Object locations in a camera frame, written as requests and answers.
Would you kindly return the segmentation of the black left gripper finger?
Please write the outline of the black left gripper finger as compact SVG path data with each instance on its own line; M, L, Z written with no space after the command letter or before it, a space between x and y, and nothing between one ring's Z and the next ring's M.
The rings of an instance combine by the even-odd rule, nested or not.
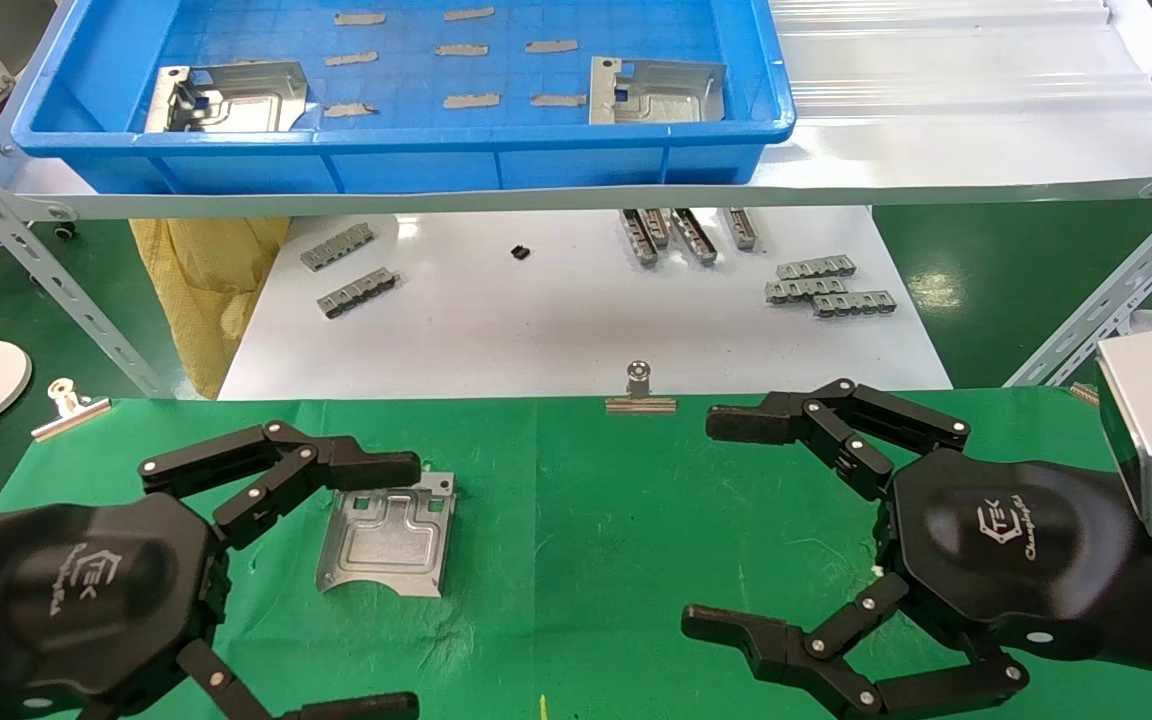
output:
M420 473L412 450L370 454L353 435L306 435L285 420L234 430L141 464L147 495L185 498L247 483L212 514L212 529L228 550L251 546L319 488L408 488Z
M238 675L217 655L206 641L192 641L175 657L179 669L195 680L227 719L273 719L270 710ZM417 719L419 697L412 692L312 703L285 712L283 719Z

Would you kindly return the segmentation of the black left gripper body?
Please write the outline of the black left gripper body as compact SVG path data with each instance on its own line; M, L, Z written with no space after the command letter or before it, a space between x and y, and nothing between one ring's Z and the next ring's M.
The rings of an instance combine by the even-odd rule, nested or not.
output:
M166 495L0 514L0 719L103 706L141 714L214 632L223 546Z

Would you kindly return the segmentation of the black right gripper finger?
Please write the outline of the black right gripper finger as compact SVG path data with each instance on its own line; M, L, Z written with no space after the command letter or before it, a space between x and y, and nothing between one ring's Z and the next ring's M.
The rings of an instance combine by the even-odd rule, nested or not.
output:
M797 688L836 719L933 719L992 708L1029 683L1028 670L987 635L967 635L968 662L881 682L865 679L846 655L908 605L911 589L896 573L870 583L813 632L774 617L685 606L681 630L694 641L736 647L759 682Z
M806 392L771 391L756 406L712 406L707 435L719 442L803 445L865 501L890 497L895 465L876 439L915 455L964 450L967 420L842 378Z

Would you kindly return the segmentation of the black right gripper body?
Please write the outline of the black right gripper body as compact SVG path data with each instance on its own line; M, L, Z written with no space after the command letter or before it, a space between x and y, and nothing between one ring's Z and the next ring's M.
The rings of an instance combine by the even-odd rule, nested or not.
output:
M990 639L1044 659L1123 662L1124 573L1139 523L1106 471L935 450L879 506L878 560L916 626L952 650Z

